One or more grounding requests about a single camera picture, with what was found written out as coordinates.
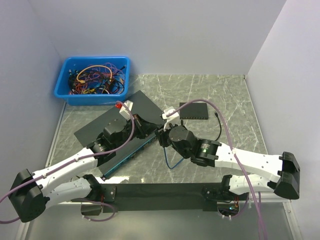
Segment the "black cable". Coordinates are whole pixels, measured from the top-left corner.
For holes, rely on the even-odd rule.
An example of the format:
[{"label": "black cable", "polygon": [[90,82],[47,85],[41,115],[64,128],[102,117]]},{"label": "black cable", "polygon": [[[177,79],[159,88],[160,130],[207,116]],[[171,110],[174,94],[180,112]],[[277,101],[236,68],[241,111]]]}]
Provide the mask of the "black cable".
[{"label": "black cable", "polygon": [[124,65],[122,68],[120,68],[114,75],[117,75],[121,70],[125,69],[127,65]]},{"label": "black cable", "polygon": [[[114,91],[111,91],[109,88],[113,88],[113,87],[116,87],[116,90],[114,90]],[[120,89],[124,89],[125,88],[125,86],[119,81],[119,80],[117,80],[117,79],[113,79],[113,81],[109,84],[109,88],[108,88],[108,91],[110,90],[110,93],[111,94],[116,94],[117,92],[119,92],[119,90]]]},{"label": "black cable", "polygon": [[219,122],[219,126],[220,126],[220,132],[219,132],[219,135],[218,135],[218,137],[216,138],[216,140],[215,141],[218,141],[219,140],[219,138],[220,138],[220,136],[221,136],[221,133],[222,133],[222,126],[221,126],[221,122],[220,122],[220,118],[219,118],[219,115],[218,115],[218,113],[215,111],[214,112],[214,115],[216,116],[216,118],[218,119],[218,122]]},{"label": "black cable", "polygon": [[108,81],[108,79],[107,78],[105,78],[105,76],[100,72],[100,74],[101,74],[101,83],[100,83],[100,86],[98,87],[98,88],[100,88],[101,86],[102,86],[102,84],[104,83],[104,80],[106,81],[106,83],[105,84],[107,84],[107,81]]}]

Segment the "blue plastic bin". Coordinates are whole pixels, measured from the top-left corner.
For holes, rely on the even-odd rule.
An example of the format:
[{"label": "blue plastic bin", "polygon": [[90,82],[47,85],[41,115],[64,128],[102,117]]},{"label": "blue plastic bin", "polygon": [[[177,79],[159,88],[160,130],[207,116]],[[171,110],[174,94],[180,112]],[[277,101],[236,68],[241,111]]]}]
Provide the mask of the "blue plastic bin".
[{"label": "blue plastic bin", "polygon": [[[111,63],[117,69],[126,65],[123,70],[125,74],[124,90],[120,94],[75,94],[70,95],[68,86],[69,70],[81,71],[89,65],[104,65]],[[58,81],[55,85],[54,95],[64,99],[72,106],[92,106],[92,105],[114,105],[116,101],[123,101],[126,98],[129,87],[130,59],[125,56],[73,56],[66,59],[63,63]]]}]

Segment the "tangled wires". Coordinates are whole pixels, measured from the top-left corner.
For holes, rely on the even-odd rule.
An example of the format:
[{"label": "tangled wires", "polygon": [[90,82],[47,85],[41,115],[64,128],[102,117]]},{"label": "tangled wires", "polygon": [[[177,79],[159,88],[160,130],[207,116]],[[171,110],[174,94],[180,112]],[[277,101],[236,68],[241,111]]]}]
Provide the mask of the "tangled wires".
[{"label": "tangled wires", "polygon": [[121,94],[125,89],[126,68],[117,69],[112,63],[91,65],[81,70],[69,70],[70,95],[78,94]]}]

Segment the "red led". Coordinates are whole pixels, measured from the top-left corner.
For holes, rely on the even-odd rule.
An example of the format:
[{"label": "red led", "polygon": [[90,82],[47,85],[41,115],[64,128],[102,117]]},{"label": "red led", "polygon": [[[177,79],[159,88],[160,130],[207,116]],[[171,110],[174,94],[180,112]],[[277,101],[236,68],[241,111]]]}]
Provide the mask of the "red led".
[{"label": "red led", "polygon": [[117,109],[121,109],[122,104],[121,104],[121,103],[116,103],[116,104],[115,104],[115,107],[116,107]]}]

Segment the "metal bracket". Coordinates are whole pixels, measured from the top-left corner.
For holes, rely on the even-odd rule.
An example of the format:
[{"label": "metal bracket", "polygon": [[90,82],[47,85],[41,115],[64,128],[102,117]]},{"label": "metal bracket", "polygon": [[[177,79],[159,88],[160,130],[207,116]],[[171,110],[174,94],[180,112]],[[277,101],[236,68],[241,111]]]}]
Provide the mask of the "metal bracket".
[{"label": "metal bracket", "polygon": [[116,186],[103,184],[101,188],[104,203],[112,203],[116,199]]},{"label": "metal bracket", "polygon": [[289,227],[292,232],[292,236],[294,240],[302,240],[304,239],[298,224],[298,220],[293,209],[291,202],[284,202],[283,203],[285,215],[288,219]]}]

